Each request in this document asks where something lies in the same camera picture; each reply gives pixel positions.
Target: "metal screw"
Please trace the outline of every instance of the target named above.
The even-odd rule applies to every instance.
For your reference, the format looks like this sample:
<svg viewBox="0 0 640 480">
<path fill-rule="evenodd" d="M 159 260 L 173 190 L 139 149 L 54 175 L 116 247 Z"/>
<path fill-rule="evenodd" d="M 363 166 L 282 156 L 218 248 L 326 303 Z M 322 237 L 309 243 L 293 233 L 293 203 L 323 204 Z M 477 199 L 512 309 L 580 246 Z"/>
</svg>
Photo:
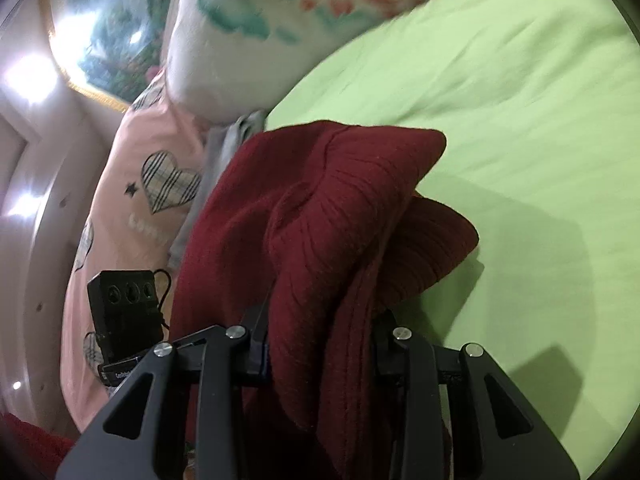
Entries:
<svg viewBox="0 0 640 480">
<path fill-rule="evenodd" d="M 411 330 L 405 326 L 396 326 L 393 335 L 398 341 L 406 341 L 407 339 L 411 339 L 412 333 Z"/>
<path fill-rule="evenodd" d="M 233 325 L 227 328 L 225 333 L 229 339 L 240 339 L 246 334 L 246 328 L 241 325 Z"/>
<path fill-rule="evenodd" d="M 484 348 L 482 348 L 478 343 L 469 343 L 465 346 L 465 352 L 469 357 L 480 357 L 484 354 Z"/>
<path fill-rule="evenodd" d="M 156 346 L 154 346 L 154 354 L 156 354 L 158 357 L 165 357 L 169 355 L 173 350 L 174 347 L 167 341 L 162 341 L 161 343 L 158 343 Z"/>
</svg>

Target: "bright light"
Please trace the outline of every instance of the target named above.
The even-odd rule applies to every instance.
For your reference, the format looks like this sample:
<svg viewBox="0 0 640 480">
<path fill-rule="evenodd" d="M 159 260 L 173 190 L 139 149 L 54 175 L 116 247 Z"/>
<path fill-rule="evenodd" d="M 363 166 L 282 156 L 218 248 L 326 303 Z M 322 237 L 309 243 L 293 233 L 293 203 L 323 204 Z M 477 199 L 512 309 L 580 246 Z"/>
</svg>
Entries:
<svg viewBox="0 0 640 480">
<path fill-rule="evenodd" d="M 56 24 L 56 35 L 50 42 L 51 49 L 57 62 L 64 67 L 74 82 L 82 82 L 84 77 L 78 62 L 91 47 L 91 35 L 97 19 L 97 12 L 87 12 L 67 16 Z"/>
<path fill-rule="evenodd" d="M 133 33 L 129 43 L 130 44 L 135 44 L 135 43 L 139 42 L 141 38 L 142 38 L 142 31 L 139 30 L 139 31 Z"/>
<path fill-rule="evenodd" d="M 22 195 L 18 202 L 9 210 L 9 216 L 20 215 L 23 218 L 35 215 L 42 204 L 42 196 L 33 196 L 29 193 Z"/>
<path fill-rule="evenodd" d="M 30 103 L 40 103 L 53 92 L 58 73 L 50 59 L 31 54 L 13 65 L 4 78 L 20 97 Z"/>
</svg>

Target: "triangular cutout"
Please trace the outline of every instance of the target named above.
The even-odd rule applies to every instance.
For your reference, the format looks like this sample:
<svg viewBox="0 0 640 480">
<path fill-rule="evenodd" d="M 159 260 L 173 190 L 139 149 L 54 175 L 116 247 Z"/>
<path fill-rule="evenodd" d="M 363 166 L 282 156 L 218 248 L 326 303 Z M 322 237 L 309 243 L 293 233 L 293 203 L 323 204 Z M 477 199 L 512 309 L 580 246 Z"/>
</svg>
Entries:
<svg viewBox="0 0 640 480">
<path fill-rule="evenodd" d="M 138 378 L 136 384 L 129 390 L 126 397 L 120 400 L 116 409 L 104 423 L 104 431 L 122 436 L 129 440 L 136 440 L 142 430 L 145 417 L 146 402 L 154 381 L 152 374 L 144 374 Z"/>
<path fill-rule="evenodd" d="M 505 392 L 492 375 L 484 377 L 489 402 L 494 412 L 495 428 L 502 439 L 529 433 L 533 426 L 527 417 L 518 409 L 513 399 Z"/>
</svg>

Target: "mattress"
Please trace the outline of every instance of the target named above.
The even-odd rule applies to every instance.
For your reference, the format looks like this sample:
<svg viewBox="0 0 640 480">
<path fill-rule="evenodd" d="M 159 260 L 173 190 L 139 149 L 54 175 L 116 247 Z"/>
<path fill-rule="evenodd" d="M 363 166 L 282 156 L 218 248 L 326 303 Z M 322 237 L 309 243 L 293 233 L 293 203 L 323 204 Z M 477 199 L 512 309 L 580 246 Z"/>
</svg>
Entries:
<svg viewBox="0 0 640 480">
<path fill-rule="evenodd" d="M 480 245 L 398 308 L 485 346 L 583 478 L 640 401 L 640 46 L 611 0 L 431 0 L 307 75 L 268 126 L 437 128 L 420 183 Z"/>
</svg>

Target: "floral pillow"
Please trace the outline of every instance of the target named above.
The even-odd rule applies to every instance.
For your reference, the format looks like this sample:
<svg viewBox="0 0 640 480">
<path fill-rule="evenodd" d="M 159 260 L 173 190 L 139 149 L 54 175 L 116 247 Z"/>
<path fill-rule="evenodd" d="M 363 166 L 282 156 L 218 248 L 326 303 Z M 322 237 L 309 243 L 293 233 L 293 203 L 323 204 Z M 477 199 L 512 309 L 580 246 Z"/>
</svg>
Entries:
<svg viewBox="0 0 640 480">
<path fill-rule="evenodd" d="M 319 61 L 427 0 L 180 0 L 172 98 L 215 123 L 272 109 Z"/>
</svg>

